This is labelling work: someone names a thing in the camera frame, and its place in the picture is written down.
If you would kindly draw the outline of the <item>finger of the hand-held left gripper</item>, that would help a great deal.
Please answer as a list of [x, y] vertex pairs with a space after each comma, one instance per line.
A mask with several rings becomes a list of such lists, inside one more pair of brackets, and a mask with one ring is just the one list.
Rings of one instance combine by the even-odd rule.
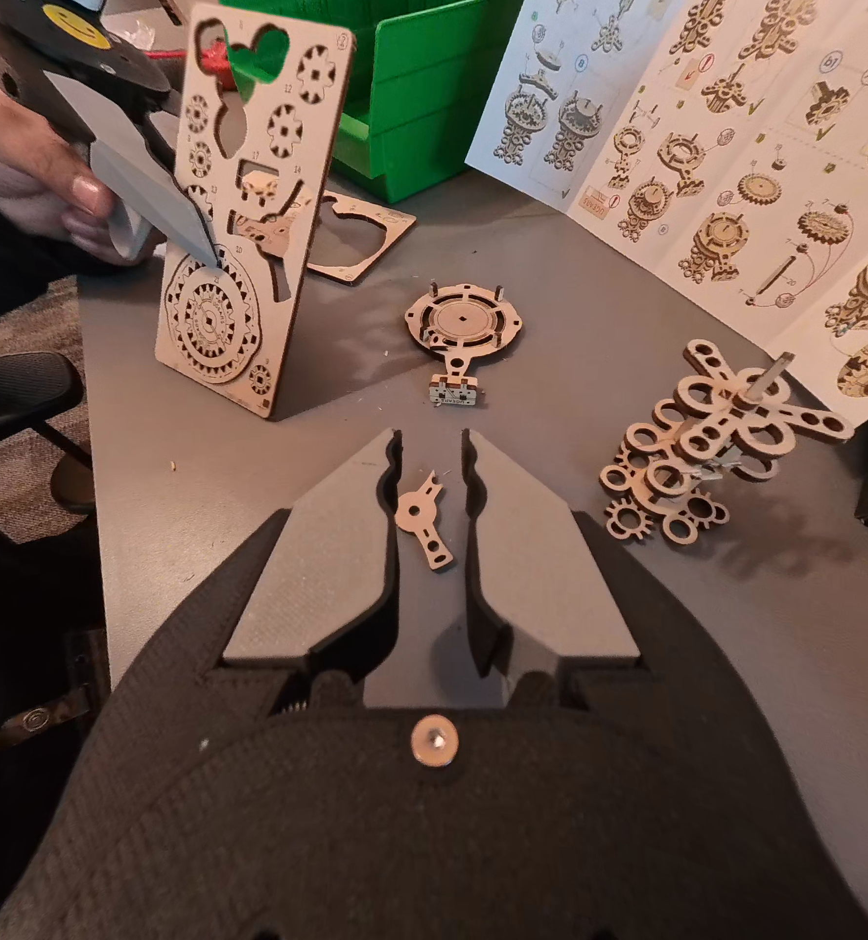
[[121, 258], [133, 260], [143, 249], [150, 229], [158, 229], [207, 267], [219, 266], [199, 209], [144, 145], [117, 150], [97, 139], [90, 147], [90, 167], [118, 198], [109, 229]]
[[154, 157], [141, 130], [114, 101], [75, 79], [44, 74], [94, 134], [90, 166], [120, 197], [181, 197], [172, 175]]

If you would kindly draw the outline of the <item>person's left hand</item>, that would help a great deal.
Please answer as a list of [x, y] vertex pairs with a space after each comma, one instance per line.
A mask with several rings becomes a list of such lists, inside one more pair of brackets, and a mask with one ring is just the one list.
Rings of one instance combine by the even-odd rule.
[[133, 260], [111, 241], [111, 190], [90, 171], [86, 159], [40, 115], [0, 91], [0, 212], [31, 236], [69, 241], [113, 265], [149, 257], [165, 238], [156, 229]]

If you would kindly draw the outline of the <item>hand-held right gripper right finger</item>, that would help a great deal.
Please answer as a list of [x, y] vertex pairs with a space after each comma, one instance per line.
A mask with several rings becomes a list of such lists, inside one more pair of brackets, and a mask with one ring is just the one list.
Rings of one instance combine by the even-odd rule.
[[639, 648], [567, 503], [476, 430], [462, 433], [469, 647], [480, 676], [636, 664]]

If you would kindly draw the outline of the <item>green plastic bin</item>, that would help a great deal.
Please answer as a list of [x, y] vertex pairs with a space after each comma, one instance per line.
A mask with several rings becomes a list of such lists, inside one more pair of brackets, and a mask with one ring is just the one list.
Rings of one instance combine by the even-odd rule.
[[238, 1], [357, 39], [333, 170], [389, 203], [465, 167], [520, 1]]

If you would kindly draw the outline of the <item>three-arm wooden piece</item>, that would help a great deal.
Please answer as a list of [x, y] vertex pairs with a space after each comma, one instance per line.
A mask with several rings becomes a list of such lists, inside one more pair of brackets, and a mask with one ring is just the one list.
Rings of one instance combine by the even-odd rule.
[[416, 491], [402, 494], [398, 499], [395, 523], [404, 532], [413, 534], [423, 548], [431, 570], [448, 566], [453, 556], [436, 529], [437, 500], [442, 490], [434, 471]]

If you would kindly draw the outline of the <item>wooden parts sheet with gears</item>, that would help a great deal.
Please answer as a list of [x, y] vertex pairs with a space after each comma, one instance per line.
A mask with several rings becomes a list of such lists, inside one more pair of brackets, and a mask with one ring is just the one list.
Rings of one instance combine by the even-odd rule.
[[[231, 155], [228, 106], [202, 62], [221, 26], [237, 53], [287, 40], [280, 70], [253, 63], [246, 134]], [[273, 411], [355, 50], [347, 29], [197, 4], [190, 20], [173, 177], [199, 212], [214, 262], [167, 242], [158, 361], [260, 417]]]

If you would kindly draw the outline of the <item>black office chair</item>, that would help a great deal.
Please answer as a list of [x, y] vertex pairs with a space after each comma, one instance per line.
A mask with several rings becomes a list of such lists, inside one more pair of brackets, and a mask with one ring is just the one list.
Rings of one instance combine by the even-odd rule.
[[32, 429], [63, 451], [51, 476], [52, 498], [64, 511], [90, 515], [95, 510], [91, 455], [48, 424], [75, 408], [83, 396], [77, 370], [59, 353], [0, 356], [0, 442]]

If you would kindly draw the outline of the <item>paper instruction sheet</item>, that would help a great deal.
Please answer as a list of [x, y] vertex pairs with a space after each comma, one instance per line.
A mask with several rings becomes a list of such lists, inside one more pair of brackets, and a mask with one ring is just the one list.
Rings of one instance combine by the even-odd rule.
[[868, 419], [868, 1], [524, 2], [467, 162]]

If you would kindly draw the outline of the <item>round wooden disc assembly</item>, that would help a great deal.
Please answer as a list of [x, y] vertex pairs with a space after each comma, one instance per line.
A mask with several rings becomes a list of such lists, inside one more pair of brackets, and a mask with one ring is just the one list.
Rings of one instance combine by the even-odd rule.
[[522, 326], [501, 286], [490, 291], [470, 284], [440, 290], [432, 283], [428, 294], [405, 312], [404, 321], [417, 344], [443, 357], [446, 372], [429, 383], [435, 405], [475, 406], [478, 382], [467, 373], [471, 361], [508, 346]]

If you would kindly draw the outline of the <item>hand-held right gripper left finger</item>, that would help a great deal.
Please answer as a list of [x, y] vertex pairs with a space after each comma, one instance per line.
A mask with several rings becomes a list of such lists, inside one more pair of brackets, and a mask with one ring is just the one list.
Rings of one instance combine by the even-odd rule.
[[388, 490], [401, 453], [401, 432], [384, 429], [296, 501], [225, 663], [310, 665], [389, 600], [398, 562]]

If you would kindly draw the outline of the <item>person's dark clothing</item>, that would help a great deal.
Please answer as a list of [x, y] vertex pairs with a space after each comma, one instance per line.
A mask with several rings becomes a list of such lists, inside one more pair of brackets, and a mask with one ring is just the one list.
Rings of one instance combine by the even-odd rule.
[[65, 638], [103, 623], [93, 516], [21, 544], [0, 532], [0, 725], [65, 694]]

